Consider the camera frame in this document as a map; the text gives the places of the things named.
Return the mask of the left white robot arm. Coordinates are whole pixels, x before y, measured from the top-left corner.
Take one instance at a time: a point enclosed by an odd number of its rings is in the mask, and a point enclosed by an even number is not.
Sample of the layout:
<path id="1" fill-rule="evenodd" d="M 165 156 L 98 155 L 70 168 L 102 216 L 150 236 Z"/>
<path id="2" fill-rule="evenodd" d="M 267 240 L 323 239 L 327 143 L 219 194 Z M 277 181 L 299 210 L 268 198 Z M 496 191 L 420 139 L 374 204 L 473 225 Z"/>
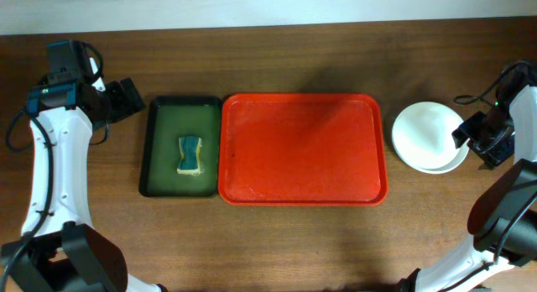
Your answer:
<path id="1" fill-rule="evenodd" d="M 1 283 L 22 291 L 163 291 L 128 272 L 123 253 L 94 229 L 87 197 L 92 134 L 144 109 L 133 81 L 108 84 L 91 44 L 62 40 L 46 47 L 50 64 L 28 94 L 34 170 L 21 238 L 1 247 Z"/>

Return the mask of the white plate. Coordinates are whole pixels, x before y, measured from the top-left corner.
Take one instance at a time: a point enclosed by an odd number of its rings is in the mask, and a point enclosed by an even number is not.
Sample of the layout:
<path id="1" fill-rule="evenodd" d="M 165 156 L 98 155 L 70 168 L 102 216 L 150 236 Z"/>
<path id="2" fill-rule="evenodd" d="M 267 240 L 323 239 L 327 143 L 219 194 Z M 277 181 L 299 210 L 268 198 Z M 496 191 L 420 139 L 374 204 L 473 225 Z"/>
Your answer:
<path id="1" fill-rule="evenodd" d="M 457 149 L 451 136 L 462 118 L 437 102 L 418 102 L 406 107 L 392 126 L 394 149 L 423 149 L 435 154 Z"/>

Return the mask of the mint green plate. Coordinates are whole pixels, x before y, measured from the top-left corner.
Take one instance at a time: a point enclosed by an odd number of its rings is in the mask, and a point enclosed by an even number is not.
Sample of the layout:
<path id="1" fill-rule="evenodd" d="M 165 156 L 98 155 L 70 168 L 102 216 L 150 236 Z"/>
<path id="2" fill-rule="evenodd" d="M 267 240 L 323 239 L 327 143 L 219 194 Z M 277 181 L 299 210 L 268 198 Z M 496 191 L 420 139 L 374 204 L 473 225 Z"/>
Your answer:
<path id="1" fill-rule="evenodd" d="M 439 175 L 457 168 L 467 157 L 467 149 L 443 151 L 439 154 L 423 149 L 396 148 L 396 154 L 409 167 L 420 172 Z"/>

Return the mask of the green and yellow sponge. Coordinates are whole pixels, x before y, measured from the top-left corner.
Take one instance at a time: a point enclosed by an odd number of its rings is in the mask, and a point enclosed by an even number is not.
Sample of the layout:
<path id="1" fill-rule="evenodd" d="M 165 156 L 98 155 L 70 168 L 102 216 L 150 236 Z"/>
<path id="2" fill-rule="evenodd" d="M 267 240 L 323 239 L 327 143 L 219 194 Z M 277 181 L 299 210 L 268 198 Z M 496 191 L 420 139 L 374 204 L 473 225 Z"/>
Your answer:
<path id="1" fill-rule="evenodd" d="M 202 173 L 200 151 L 202 139 L 196 136 L 179 138 L 180 162 L 177 166 L 179 175 L 197 176 Z"/>

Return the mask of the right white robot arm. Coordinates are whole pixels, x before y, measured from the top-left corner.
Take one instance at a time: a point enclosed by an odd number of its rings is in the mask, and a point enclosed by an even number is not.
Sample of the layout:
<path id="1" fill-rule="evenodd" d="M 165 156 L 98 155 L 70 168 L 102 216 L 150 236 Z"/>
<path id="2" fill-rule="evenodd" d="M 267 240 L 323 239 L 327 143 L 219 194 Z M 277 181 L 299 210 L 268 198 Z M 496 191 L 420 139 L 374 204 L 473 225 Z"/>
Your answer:
<path id="1" fill-rule="evenodd" d="M 513 158 L 513 166 L 475 202 L 468 236 L 438 263 L 416 269 L 395 289 L 483 291 L 482 282 L 536 259 L 536 64 L 517 60 L 488 88 L 496 101 L 451 134 L 489 168 Z"/>

